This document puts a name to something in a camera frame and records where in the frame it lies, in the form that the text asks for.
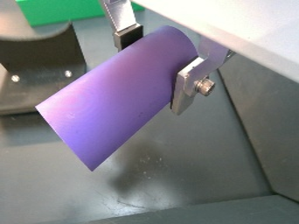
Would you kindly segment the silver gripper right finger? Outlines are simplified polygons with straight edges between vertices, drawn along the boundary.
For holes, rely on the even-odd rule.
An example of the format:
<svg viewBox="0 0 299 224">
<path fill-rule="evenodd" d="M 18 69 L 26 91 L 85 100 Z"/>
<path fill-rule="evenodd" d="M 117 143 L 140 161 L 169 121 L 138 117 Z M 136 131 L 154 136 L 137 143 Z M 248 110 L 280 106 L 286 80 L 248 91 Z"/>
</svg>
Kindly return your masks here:
<svg viewBox="0 0 299 224">
<path fill-rule="evenodd" d="M 170 110 L 180 115 L 192 105 L 196 94 L 208 96 L 214 88 L 209 74 L 230 59 L 234 52 L 206 37 L 200 37 L 197 56 L 176 74 Z"/>
</svg>

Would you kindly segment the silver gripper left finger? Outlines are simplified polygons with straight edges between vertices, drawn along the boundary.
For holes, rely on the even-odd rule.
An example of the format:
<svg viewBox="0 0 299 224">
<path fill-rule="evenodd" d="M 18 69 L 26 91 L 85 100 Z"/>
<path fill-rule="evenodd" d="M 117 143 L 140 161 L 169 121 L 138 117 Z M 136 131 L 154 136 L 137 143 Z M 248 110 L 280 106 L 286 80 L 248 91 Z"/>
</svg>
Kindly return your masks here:
<svg viewBox="0 0 299 224">
<path fill-rule="evenodd" d="M 114 47 L 121 51 L 144 36 L 144 27 L 136 22 L 129 0 L 97 1 L 112 28 Z"/>
</svg>

